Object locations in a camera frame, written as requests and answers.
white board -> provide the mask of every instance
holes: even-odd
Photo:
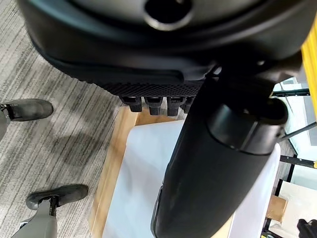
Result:
[[[103,238],[153,237],[150,228],[154,204],[183,123],[182,120],[141,125],[131,130]],[[258,237],[254,234],[262,229],[279,156],[276,146],[252,189],[254,192],[236,211],[230,236],[224,238],[240,238],[242,231],[247,232],[246,237]]]

hole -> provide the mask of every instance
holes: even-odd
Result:
[[[123,100],[127,103],[135,103],[137,101],[136,97],[123,97]]]
[[[160,102],[159,97],[148,97],[147,100],[149,103],[159,103]]]
[[[191,0],[148,0],[144,20],[160,31],[173,31],[187,25],[192,16]]]
[[[181,103],[181,102],[183,102],[183,98],[182,97],[171,97],[170,102],[171,103]]]

yellow pole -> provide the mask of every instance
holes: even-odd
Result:
[[[317,118],[317,18],[302,46],[303,64]]]

black shoe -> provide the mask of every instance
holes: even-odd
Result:
[[[42,99],[18,99],[3,104],[11,121],[29,121],[49,117],[53,105]]]

carpet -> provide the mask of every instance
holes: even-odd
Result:
[[[113,123],[122,103],[107,91],[49,65],[32,47],[15,1],[0,0],[0,101],[41,98],[55,112],[47,119],[12,122],[0,142],[0,237],[35,212],[32,192],[83,183],[87,198],[57,209],[59,238],[90,237],[88,217]]]

